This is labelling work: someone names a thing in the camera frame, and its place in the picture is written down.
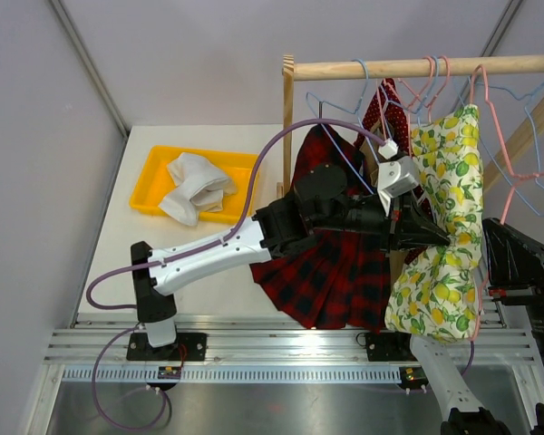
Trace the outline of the wooden rack left post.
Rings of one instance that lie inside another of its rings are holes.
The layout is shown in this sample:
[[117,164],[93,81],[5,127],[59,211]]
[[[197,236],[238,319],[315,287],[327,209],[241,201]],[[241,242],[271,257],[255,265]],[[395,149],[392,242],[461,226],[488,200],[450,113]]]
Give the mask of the wooden rack left post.
[[[294,109],[294,70],[293,54],[283,56],[283,128],[292,125]],[[289,132],[282,142],[282,179],[277,183],[277,196],[284,196],[290,188],[292,171],[292,133]]]

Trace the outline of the yellow plastic tray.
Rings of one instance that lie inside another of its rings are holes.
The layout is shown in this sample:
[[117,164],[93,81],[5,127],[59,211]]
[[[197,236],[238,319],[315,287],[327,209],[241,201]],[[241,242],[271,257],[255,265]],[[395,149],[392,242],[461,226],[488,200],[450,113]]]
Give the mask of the yellow plastic tray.
[[257,154],[154,146],[131,193],[130,207],[146,215],[167,216],[160,209],[160,202],[177,187],[177,183],[169,174],[168,165],[183,152],[206,158],[230,176],[238,189],[236,194],[226,195],[223,198],[221,211],[201,211],[199,219],[221,224],[235,224],[245,205],[249,179],[257,161]]

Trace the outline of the red white polka-dot skirt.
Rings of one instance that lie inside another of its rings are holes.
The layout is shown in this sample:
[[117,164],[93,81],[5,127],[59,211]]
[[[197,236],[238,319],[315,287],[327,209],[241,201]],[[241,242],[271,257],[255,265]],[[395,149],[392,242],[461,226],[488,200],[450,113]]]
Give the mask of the red white polka-dot skirt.
[[[374,94],[374,97],[372,98],[371,102],[369,103],[369,106],[366,110],[365,116],[362,120],[362,126],[368,130],[371,131],[372,127],[378,123],[377,127],[381,132],[384,132],[385,138],[392,138],[396,140],[401,148],[401,150],[410,156],[410,146],[407,140],[407,136],[403,135],[398,130],[395,130],[399,128],[401,122],[401,114],[394,115],[393,109],[390,108],[389,112],[386,114],[386,118],[389,120],[387,123],[383,123],[382,113],[380,112],[380,106],[378,104],[377,96]],[[354,146],[358,148],[360,151],[360,147],[363,142],[363,135],[359,135],[357,139],[355,140]]]

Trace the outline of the lemon print skirt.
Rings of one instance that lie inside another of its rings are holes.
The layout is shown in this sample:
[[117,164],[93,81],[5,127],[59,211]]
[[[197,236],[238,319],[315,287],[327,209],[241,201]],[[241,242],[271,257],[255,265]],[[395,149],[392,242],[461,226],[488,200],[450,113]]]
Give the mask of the lemon print skirt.
[[384,314],[387,329],[442,342],[470,340],[478,331],[483,168],[475,104],[411,133],[413,160],[435,223],[448,246],[426,248],[403,266]]

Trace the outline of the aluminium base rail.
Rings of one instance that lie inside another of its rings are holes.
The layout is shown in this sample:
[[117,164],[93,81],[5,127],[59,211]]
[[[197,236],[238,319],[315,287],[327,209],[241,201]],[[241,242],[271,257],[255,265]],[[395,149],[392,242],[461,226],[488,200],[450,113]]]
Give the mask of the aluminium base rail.
[[43,360],[65,380],[195,383],[400,383],[419,363],[390,333],[304,330],[290,322],[189,316],[179,345],[146,349],[125,323],[79,323],[53,332]]

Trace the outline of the wooden rack rod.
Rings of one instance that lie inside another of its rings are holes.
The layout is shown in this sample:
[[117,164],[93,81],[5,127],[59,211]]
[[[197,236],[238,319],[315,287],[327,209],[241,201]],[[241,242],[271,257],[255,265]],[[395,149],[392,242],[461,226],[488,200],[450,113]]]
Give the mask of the wooden rack rod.
[[[449,58],[439,60],[439,75],[467,76],[482,65],[487,74],[544,73],[544,54]],[[436,63],[428,59],[387,60],[365,62],[371,78],[413,78],[435,75]],[[294,63],[296,82],[363,79],[364,68],[358,61],[332,63]]]

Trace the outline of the pink hanger with lemon skirt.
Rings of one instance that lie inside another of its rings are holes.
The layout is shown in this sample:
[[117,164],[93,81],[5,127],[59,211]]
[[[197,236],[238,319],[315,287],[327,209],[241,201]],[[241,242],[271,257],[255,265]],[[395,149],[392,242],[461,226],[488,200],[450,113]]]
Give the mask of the pink hanger with lemon skirt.
[[[541,82],[544,82],[544,72],[542,73],[523,73],[523,74],[488,74],[489,84],[504,86],[512,89],[516,94],[521,95],[532,91]],[[511,134],[526,119],[523,111],[524,103],[514,100],[507,92],[499,90],[490,90],[490,100],[495,106],[500,126],[505,140],[508,140]],[[475,92],[475,102],[480,106],[480,147],[482,161],[485,166],[491,162],[491,155],[496,154],[500,149],[496,129],[493,126],[492,116],[489,107],[486,105],[481,91]],[[544,133],[539,135],[539,149],[544,169]],[[518,173],[529,173],[536,169],[536,158],[533,149],[529,149],[514,164],[514,169]],[[544,185],[544,178],[539,178]],[[527,181],[518,187],[526,199],[538,210],[544,210],[544,193],[532,181]],[[532,236],[538,236],[539,240],[544,242],[544,217],[536,216],[517,196],[511,202],[510,210],[505,219],[501,218],[502,210],[506,198],[510,192],[510,186],[504,179],[498,179],[498,182],[486,193],[484,192],[483,180],[483,200],[484,213],[486,218],[497,218],[507,224],[511,224],[520,231],[526,231]]]

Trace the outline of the tan brown skirt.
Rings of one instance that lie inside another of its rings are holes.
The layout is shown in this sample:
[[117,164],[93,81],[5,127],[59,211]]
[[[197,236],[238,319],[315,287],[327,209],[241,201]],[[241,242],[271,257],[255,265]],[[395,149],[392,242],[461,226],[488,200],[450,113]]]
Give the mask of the tan brown skirt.
[[[364,173],[368,176],[370,185],[375,191],[375,193],[370,197],[369,200],[369,216],[371,218],[369,228],[372,230],[371,234],[377,238],[378,249],[385,255],[387,261],[390,264],[392,276],[398,276],[401,273],[403,261],[406,258],[406,253],[402,250],[390,251],[389,253],[385,253],[380,249],[380,242],[382,238],[381,234],[384,229],[384,220],[387,216],[384,213],[384,208],[381,204],[381,200],[377,195],[378,164],[381,161],[384,161],[384,157],[382,157],[378,153],[378,149],[381,145],[384,144],[384,141],[386,139],[392,138],[386,138],[383,131],[380,134],[377,125],[378,123],[376,123],[371,129],[374,137],[364,136],[362,145],[360,147],[365,157]],[[396,140],[394,141],[397,143],[400,151],[403,152],[398,142]]]

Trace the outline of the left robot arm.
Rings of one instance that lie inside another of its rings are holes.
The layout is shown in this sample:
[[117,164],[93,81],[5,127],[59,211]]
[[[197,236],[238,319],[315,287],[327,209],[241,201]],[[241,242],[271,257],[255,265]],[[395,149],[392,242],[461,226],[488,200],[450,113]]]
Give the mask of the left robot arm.
[[178,290],[236,266],[301,254],[316,244],[319,230],[375,236],[384,251],[450,244],[449,234],[418,209],[412,193],[395,198],[385,210],[375,195],[347,195],[346,185],[344,169],[319,165],[229,232],[169,249],[133,244],[131,276],[144,333],[131,347],[168,360],[179,347]]

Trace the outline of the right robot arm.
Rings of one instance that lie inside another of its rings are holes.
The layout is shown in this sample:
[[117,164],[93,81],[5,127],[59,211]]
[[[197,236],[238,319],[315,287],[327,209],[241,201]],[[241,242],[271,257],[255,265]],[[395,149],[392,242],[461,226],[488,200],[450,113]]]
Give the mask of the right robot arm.
[[[490,290],[493,301],[522,306],[544,368],[544,244],[516,228],[486,218]],[[415,328],[381,336],[366,336],[371,362],[402,361],[408,365],[399,385],[412,395],[432,392],[439,404],[442,434],[511,434],[515,429],[496,418],[471,391],[442,345],[428,341]]]

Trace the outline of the red black plaid skirt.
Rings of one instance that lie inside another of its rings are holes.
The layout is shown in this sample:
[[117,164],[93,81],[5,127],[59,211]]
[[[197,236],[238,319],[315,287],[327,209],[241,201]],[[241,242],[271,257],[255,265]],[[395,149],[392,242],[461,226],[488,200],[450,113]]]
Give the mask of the red black plaid skirt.
[[[349,195],[365,194],[356,174],[364,155],[332,127],[313,127],[297,154],[293,180],[320,164],[342,168]],[[318,242],[298,256],[252,264],[250,271],[277,310],[305,328],[341,329],[348,325],[378,334],[391,291],[390,264],[377,238],[319,230]]]

